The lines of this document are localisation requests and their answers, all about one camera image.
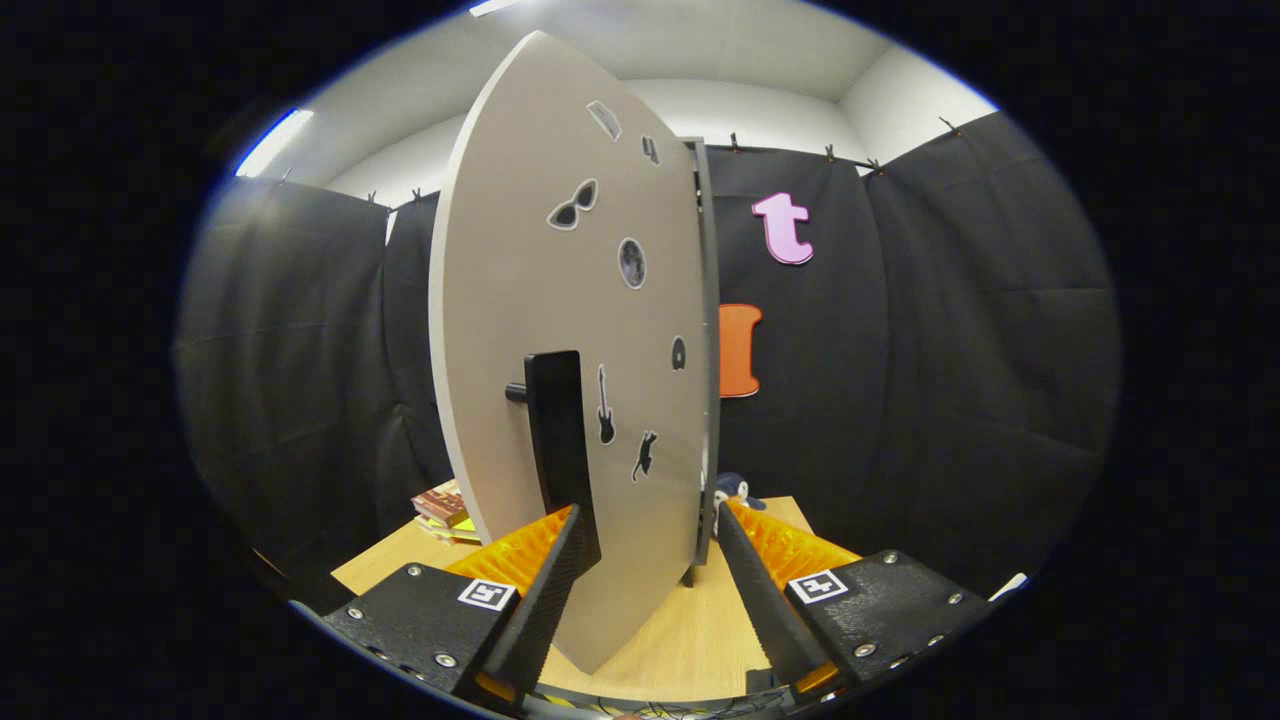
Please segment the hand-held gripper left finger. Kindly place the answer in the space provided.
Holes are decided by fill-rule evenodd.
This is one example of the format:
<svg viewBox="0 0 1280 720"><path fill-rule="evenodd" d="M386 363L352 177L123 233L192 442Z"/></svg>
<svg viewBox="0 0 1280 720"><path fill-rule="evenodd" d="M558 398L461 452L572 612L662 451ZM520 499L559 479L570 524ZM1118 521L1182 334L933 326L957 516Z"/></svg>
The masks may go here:
<svg viewBox="0 0 1280 720"><path fill-rule="evenodd" d="M575 582L598 559L593 515L571 503L447 568L407 562L317 624L429 694L521 708Z"/></svg>

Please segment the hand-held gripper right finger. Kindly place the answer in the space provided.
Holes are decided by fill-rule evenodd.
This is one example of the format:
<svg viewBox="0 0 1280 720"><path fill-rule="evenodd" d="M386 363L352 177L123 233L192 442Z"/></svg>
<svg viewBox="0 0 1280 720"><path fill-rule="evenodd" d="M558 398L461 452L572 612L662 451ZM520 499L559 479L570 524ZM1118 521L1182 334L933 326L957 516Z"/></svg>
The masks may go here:
<svg viewBox="0 0 1280 720"><path fill-rule="evenodd" d="M739 498L719 506L717 537L773 674L797 698L886 685L993 610L900 550L861 556Z"/></svg>

